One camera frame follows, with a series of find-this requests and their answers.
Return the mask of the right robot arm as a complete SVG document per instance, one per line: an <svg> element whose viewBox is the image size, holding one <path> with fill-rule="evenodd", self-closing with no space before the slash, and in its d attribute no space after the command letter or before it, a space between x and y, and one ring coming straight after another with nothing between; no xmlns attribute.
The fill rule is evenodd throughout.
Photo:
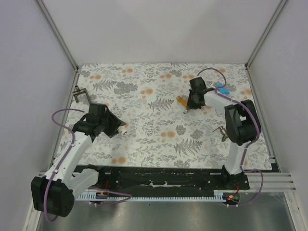
<svg viewBox="0 0 308 231"><path fill-rule="evenodd" d="M190 80L189 96L186 108L200 109L211 106L225 116L225 128L231 141L229 155L220 177L221 186L232 189L237 185L243 171L245 155L249 145L258 140L261 125L251 100L237 101L221 94L218 89L208 88L201 77Z"/></svg>

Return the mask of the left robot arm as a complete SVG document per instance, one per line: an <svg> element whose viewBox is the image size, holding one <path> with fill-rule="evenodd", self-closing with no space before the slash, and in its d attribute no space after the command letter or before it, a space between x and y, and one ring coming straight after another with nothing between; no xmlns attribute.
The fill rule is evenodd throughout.
<svg viewBox="0 0 308 231"><path fill-rule="evenodd" d="M32 179L30 187L33 206L52 223L58 217L66 217L73 208L75 199L93 186L101 189L106 183L105 175L86 168L77 176L73 173L82 155L94 140L104 133L112 138L124 135L126 123L114 115L105 104L91 103L89 110L72 128L52 118L54 124L66 129L71 139L51 167L42 177Z"/></svg>

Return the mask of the white pipe elbow fitting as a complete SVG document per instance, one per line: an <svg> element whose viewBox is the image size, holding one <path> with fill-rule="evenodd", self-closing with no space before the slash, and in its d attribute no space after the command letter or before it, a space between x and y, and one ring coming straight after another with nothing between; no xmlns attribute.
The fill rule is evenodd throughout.
<svg viewBox="0 0 308 231"><path fill-rule="evenodd" d="M125 126L120 126L120 127L118 128L118 132L119 132L119 134L121 134L121 135L125 135L125 134L127 133L127 128L126 128Z"/></svg>

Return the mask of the orange faucet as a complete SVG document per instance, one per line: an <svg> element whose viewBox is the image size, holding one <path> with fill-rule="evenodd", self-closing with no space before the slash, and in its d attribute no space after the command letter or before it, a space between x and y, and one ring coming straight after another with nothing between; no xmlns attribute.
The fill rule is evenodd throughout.
<svg viewBox="0 0 308 231"><path fill-rule="evenodd" d="M177 97L177 101L185 107L184 114L188 113L189 107L187 105L187 101L183 100L180 96Z"/></svg>

